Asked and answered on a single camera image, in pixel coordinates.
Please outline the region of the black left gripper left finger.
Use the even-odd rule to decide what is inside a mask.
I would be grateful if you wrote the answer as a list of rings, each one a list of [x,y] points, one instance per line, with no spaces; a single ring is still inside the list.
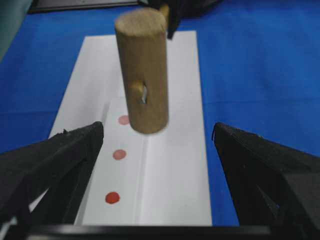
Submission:
[[[19,225],[73,224],[103,145],[99,121],[0,155],[0,235]]]

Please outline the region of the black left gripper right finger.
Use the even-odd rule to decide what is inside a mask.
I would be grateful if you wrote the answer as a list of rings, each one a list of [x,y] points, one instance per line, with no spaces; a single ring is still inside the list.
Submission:
[[[212,140],[237,219],[276,237],[320,237],[319,157],[218,122]]]

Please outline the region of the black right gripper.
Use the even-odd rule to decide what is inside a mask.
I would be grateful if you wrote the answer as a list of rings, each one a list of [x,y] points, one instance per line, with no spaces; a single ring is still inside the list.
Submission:
[[[173,38],[181,18],[203,15],[222,2],[222,0],[167,0],[166,4],[169,10],[167,39]]]

